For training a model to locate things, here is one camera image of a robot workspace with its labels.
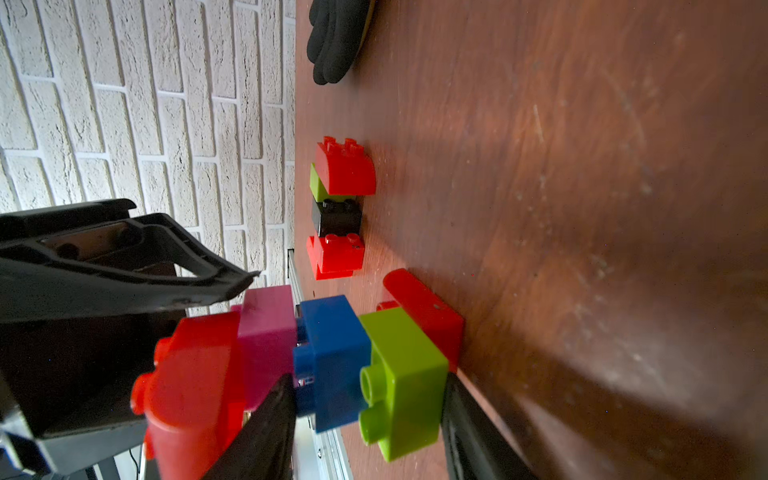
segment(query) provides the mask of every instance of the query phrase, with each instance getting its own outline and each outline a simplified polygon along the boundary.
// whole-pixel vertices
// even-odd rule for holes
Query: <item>blue toy brick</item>
[[[293,373],[314,382],[296,389],[296,416],[314,413],[317,432],[356,422],[368,408],[360,369],[371,363],[371,340],[344,295],[302,302],[301,313],[307,344],[293,349]]]

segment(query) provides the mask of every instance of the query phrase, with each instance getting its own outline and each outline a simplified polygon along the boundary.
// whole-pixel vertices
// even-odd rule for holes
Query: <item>cable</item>
[[[134,466],[136,467],[136,480],[139,480],[139,464],[136,462],[136,459],[134,458],[134,453],[132,450],[128,450],[128,454],[131,456],[131,460],[134,461]]]

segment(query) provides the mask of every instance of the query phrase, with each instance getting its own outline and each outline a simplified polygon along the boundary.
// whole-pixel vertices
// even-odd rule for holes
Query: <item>red toy brick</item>
[[[321,273],[360,270],[366,253],[366,246],[357,233],[348,233],[346,237],[315,237],[313,247]]]
[[[376,311],[380,312],[382,310],[389,310],[392,308],[397,308],[399,306],[400,304],[397,303],[395,300],[387,300],[385,302],[381,302],[378,305],[376,305]]]
[[[462,316],[404,268],[387,273],[383,283],[385,301],[376,309],[392,308],[392,300],[396,301],[448,358],[449,370],[455,372],[462,349]]]
[[[351,138],[344,145],[334,137],[324,137],[317,144],[315,170],[329,195],[373,195],[376,172],[373,162]]]
[[[218,460],[243,423],[238,313],[183,319],[157,343],[156,369],[136,380],[131,408],[147,417],[147,457],[164,480],[195,480]]]
[[[308,239],[306,239],[306,254],[310,256],[310,265],[312,267],[313,273],[315,274],[315,280],[331,280],[334,278],[347,278],[348,276],[352,276],[354,274],[352,270],[333,272],[333,273],[321,272],[320,264],[318,263],[317,254],[315,252],[315,240],[317,240],[317,237],[309,237]]]

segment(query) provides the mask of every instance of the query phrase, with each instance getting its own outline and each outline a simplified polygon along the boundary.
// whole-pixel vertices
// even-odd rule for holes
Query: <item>black toy brick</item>
[[[348,233],[360,234],[362,210],[354,200],[335,202],[329,198],[314,202],[312,222],[318,237],[332,234],[344,237]]]

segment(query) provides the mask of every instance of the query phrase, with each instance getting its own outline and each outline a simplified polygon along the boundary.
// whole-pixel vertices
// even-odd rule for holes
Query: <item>white brick wall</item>
[[[295,16],[294,0],[0,0],[0,213],[126,197],[265,270],[254,287],[285,283]]]

